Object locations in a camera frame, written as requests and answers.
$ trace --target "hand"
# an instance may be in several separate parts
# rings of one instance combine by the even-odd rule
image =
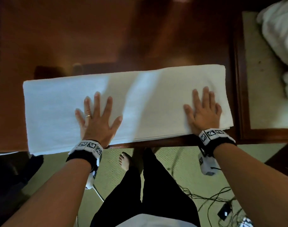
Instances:
[[[215,103],[214,92],[209,91],[208,87],[204,87],[202,103],[196,89],[192,91],[192,97],[195,113],[188,104],[184,105],[184,110],[192,133],[199,135],[203,130],[219,128],[222,108],[218,103]]]
[[[83,118],[79,110],[75,111],[76,119],[80,126],[82,140],[96,140],[103,148],[106,148],[110,141],[115,137],[115,134],[123,120],[119,116],[109,127],[109,118],[112,110],[112,97],[108,97],[107,103],[102,116],[100,116],[100,93],[96,92],[93,104],[93,114],[90,111],[90,99],[86,97],[84,100],[84,114],[88,117]]]

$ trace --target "folded white cloth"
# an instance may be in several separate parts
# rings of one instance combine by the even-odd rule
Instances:
[[[110,144],[155,140],[190,134],[183,105],[192,105],[192,90],[208,86],[222,106],[220,128],[233,126],[225,89],[225,67],[199,65],[55,79],[23,84],[25,119],[31,154],[70,151],[80,140],[74,110],[83,111],[86,96],[101,93],[101,108],[113,97],[110,125],[123,122]]]
[[[276,55],[288,65],[288,0],[270,5],[257,16],[262,34]]]

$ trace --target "brown wooden surface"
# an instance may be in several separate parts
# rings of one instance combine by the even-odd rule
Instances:
[[[84,74],[224,65],[235,123],[228,133],[238,138],[233,12],[228,0],[36,2],[0,4],[0,151],[27,150],[23,81],[72,75],[74,63],[84,65]],[[184,136],[112,147],[195,144],[193,136]]]
[[[236,68],[236,89],[238,118],[240,119],[240,143],[288,143],[288,129],[251,129],[248,82],[245,59],[245,44],[241,14],[237,15],[234,23],[234,55]]]

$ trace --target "black pants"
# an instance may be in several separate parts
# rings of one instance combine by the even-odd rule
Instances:
[[[143,162],[143,201],[140,200],[140,173],[136,167],[130,167],[121,183],[105,199],[90,226],[114,227],[131,217],[145,213],[187,221],[200,227],[194,202],[180,189],[151,149],[144,151]]]

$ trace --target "foot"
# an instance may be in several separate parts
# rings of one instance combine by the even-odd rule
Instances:
[[[133,166],[133,161],[131,156],[125,152],[122,152],[119,156],[119,164],[121,165],[122,169],[127,171],[130,166]]]

